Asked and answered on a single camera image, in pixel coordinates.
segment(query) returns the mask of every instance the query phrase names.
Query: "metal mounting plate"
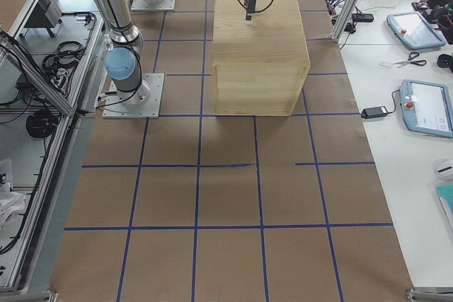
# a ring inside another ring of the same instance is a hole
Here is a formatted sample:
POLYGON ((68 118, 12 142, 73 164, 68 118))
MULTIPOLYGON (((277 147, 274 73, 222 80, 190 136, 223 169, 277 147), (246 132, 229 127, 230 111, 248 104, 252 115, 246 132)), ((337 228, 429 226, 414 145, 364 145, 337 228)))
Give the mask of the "metal mounting plate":
MULTIPOLYGON (((124 106, 114 104, 103 108, 102 116, 106 119, 130 119, 130 118, 159 118, 161 108, 162 90, 164 88, 164 74, 143 74, 143 81, 149 86, 151 94, 143 105, 124 106)), ((109 91, 116 91, 116 86, 112 82, 109 91)), ((116 95, 107 98, 105 104, 116 103, 119 101, 116 95)))
POLYGON ((134 0, 132 12, 159 12, 175 9, 176 0, 164 0, 158 4, 148 4, 146 0, 134 0))

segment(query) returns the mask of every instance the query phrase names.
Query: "floor grid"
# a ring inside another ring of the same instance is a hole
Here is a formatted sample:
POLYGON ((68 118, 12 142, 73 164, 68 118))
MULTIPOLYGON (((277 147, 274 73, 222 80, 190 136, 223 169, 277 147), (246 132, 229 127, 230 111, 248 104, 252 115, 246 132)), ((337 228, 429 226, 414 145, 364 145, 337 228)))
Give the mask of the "floor grid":
POLYGON ((330 19, 323 0, 299 4, 311 70, 291 117, 215 115, 213 0, 132 15, 144 72, 166 73, 161 116, 96 117, 51 280, 61 301, 406 300, 330 19))

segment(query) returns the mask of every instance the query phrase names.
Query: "tablet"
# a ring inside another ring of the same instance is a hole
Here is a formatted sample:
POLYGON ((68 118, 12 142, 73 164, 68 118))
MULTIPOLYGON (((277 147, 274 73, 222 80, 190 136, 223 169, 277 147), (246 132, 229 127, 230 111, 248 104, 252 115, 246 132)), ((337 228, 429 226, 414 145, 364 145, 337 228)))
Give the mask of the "tablet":
POLYGON ((418 12, 387 16, 387 23, 395 35, 412 50, 445 45, 445 40, 418 12))
POLYGON ((445 85, 406 79, 401 84, 401 107, 409 130, 453 138, 453 110, 445 85))

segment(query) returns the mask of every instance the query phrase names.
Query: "wooden box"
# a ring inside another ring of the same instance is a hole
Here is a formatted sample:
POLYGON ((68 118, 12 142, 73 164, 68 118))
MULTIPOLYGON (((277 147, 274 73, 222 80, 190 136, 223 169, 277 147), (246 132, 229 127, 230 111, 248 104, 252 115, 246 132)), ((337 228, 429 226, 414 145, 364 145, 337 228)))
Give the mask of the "wooden box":
MULTIPOLYGON (((268 4, 258 1, 256 8, 268 4)), ((251 21, 245 16, 235 0, 215 3, 215 111, 218 115, 291 115, 310 67, 299 4, 274 1, 251 21)))

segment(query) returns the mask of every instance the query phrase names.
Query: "power adapter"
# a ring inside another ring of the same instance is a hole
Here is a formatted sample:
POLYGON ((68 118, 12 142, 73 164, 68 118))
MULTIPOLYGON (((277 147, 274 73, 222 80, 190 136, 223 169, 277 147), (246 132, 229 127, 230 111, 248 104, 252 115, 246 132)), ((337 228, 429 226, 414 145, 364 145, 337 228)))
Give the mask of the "power adapter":
POLYGON ((356 23, 372 23, 374 20, 374 16, 371 13, 353 13, 351 18, 356 23))
POLYGON ((386 117, 389 113, 385 106, 376 106, 374 108, 363 109, 360 117, 364 120, 370 120, 372 118, 386 117))

